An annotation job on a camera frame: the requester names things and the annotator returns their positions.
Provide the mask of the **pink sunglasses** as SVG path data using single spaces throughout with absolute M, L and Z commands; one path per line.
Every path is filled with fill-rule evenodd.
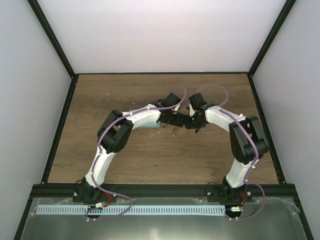
M 175 126 L 174 128 L 173 128 L 173 130 L 172 130 L 172 137 L 175 137 L 176 135 L 177 135 L 177 132 L 178 132 L 178 127 L 177 126 Z

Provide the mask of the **grey sunglasses case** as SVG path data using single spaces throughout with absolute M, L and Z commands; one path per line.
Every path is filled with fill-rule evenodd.
M 158 110 L 146 110 L 130 113 L 127 117 L 133 123 L 133 130 L 143 128 L 158 128 L 157 123 L 161 113 Z

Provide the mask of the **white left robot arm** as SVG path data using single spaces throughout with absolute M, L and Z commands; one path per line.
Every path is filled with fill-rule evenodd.
M 97 202 L 102 196 L 101 185 L 111 161 L 126 146 L 132 130 L 162 118 L 167 119 L 170 114 L 178 112 L 182 102 L 180 98 L 173 102 L 163 99 L 128 112 L 113 110 L 98 130 L 96 154 L 88 173 L 76 189 L 78 197 L 83 201 Z

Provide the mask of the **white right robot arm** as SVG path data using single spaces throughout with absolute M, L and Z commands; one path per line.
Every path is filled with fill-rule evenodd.
M 222 195 L 229 202 L 236 200 L 245 189 L 248 177 L 256 163 L 269 151 L 269 144 L 256 116 L 237 115 L 221 106 L 206 105 L 187 109 L 187 127 L 198 132 L 207 124 L 216 125 L 229 133 L 234 160 L 229 172 L 222 180 Z

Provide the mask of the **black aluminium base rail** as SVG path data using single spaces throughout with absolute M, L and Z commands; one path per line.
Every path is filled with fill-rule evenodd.
M 222 188 L 216 184 L 104 184 L 104 189 L 110 191 L 111 201 L 114 203 L 122 194 L 135 198 L 206 198 L 210 203 L 236 204 L 242 200 L 239 193 L 226 197 Z M 289 197 L 298 199 L 298 193 L 293 184 L 262 184 L 266 197 Z M 76 203 L 97 203 L 103 199 L 89 197 L 80 193 L 79 184 L 48 183 L 36 184 L 32 187 L 29 199 L 32 198 L 71 198 Z

